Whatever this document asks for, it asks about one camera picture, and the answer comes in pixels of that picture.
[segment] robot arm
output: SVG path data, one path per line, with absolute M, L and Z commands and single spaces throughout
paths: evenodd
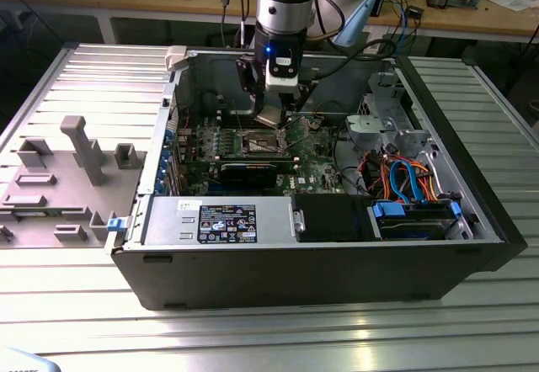
M 243 90 L 255 102 L 255 115 L 264 107 L 266 91 L 280 94 L 281 124 L 287 113 L 299 111 L 317 84 L 300 82 L 298 77 L 305 43 L 333 37 L 335 44 L 353 45 L 376 0 L 313 1 L 257 0 L 254 55 L 237 63 Z M 298 89 L 301 97 L 294 99 Z
M 257 0 L 254 58 L 265 68 L 265 88 L 292 93 L 311 22 L 312 0 Z

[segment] warning label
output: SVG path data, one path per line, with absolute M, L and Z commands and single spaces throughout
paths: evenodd
M 201 205 L 199 243 L 256 243 L 254 205 Z

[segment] wooden workbench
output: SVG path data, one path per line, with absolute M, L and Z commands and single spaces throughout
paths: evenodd
M 107 43 L 115 43 L 114 30 L 109 21 L 113 17 L 219 22 L 222 9 L 221 0 L 26 1 L 37 10 L 50 13 L 95 16 Z M 516 13 L 489 0 L 482 0 L 477 10 L 428 8 L 425 0 L 410 0 L 409 3 L 424 9 L 420 35 L 525 42 L 539 23 L 539 9 L 528 8 Z M 0 6 L 13 10 L 21 7 L 17 0 L 0 0 Z M 251 0 L 251 23 L 255 9 L 256 0 Z M 227 22 L 237 23 L 240 13 L 239 0 L 231 0 L 227 9 Z M 380 17 L 370 18 L 368 24 L 368 29 L 377 30 L 379 35 L 398 25 L 398 17 L 390 3 L 385 3 Z

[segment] workbench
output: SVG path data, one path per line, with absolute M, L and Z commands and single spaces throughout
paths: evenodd
M 122 142 L 148 151 L 151 132 L 141 130 L 156 122 L 166 51 L 61 50 L 0 136 L 0 193 L 25 137 L 72 151 L 58 130 L 67 114 L 84 115 L 104 150 Z M 458 60 L 412 62 L 528 242 L 498 272 L 474 274 L 442 300 L 148 311 L 103 248 L 4 245 L 0 345 L 45 356 L 62 372 L 537 370 L 539 141 L 503 96 L 474 93 L 490 84 L 480 71 Z
M 104 43 L 116 44 L 113 18 L 156 19 L 188 22 L 221 21 L 221 0 L 25 0 L 38 12 L 93 16 L 98 20 Z M 256 0 L 251 1 L 248 24 L 255 22 Z M 418 35 L 469 40 L 528 42 L 537 22 L 539 9 L 513 12 L 488 0 L 478 9 L 426 7 L 425 0 L 410 0 L 410 4 L 425 9 Z M 24 6 L 18 0 L 0 0 L 0 8 L 19 11 Z M 226 22 L 239 23 L 239 0 L 231 0 Z M 371 39 L 393 32 L 399 18 L 392 5 L 385 3 L 380 17 L 368 21 L 365 32 Z

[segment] slotted aluminum surface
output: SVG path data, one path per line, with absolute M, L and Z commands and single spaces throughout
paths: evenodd
M 410 61 L 520 233 L 536 246 L 539 143 L 533 131 L 475 66 L 451 59 Z M 418 108 L 412 108 L 424 127 Z
M 113 151 L 118 143 L 148 151 L 168 83 L 166 53 L 166 47 L 89 44 L 62 50 L 27 99 L 26 115 L 2 144 L 0 195 L 21 163 L 15 152 L 24 138 L 45 138 L 53 151 L 73 150 L 60 132 L 69 114 L 84 116 L 88 138 L 97 139 L 103 151 Z
M 504 112 L 492 111 L 500 123 L 512 122 Z M 484 160 L 501 158 L 496 146 L 469 144 Z M 524 160 L 521 150 L 533 152 L 526 144 L 503 151 Z M 495 168 L 504 166 L 500 160 Z M 499 194 L 510 213 L 534 221 L 539 193 L 525 190 Z M 222 311 L 145 310 L 101 249 L 4 250 L 0 345 L 43 354 L 64 372 L 535 371 L 534 237 L 528 230 L 531 246 L 517 259 L 497 273 L 473 275 L 440 301 Z

